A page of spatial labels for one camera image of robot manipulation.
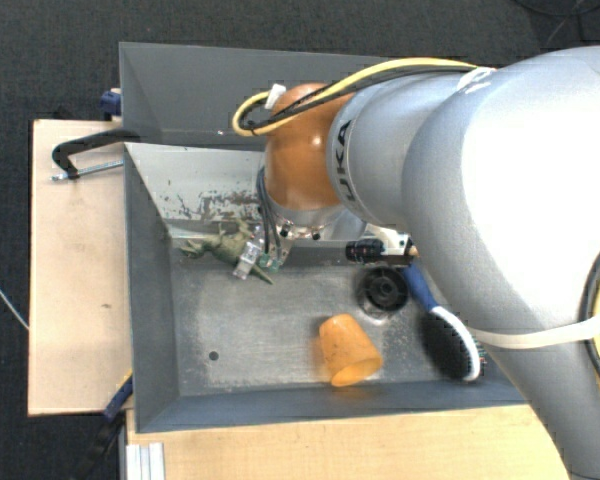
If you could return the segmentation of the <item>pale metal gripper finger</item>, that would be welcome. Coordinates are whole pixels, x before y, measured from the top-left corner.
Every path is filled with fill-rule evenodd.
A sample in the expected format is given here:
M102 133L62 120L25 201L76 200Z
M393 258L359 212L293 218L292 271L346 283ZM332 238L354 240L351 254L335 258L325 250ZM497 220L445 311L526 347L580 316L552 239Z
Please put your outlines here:
M245 280L251 274L260 255L261 248L252 242L247 242L238 258L233 275L240 280Z

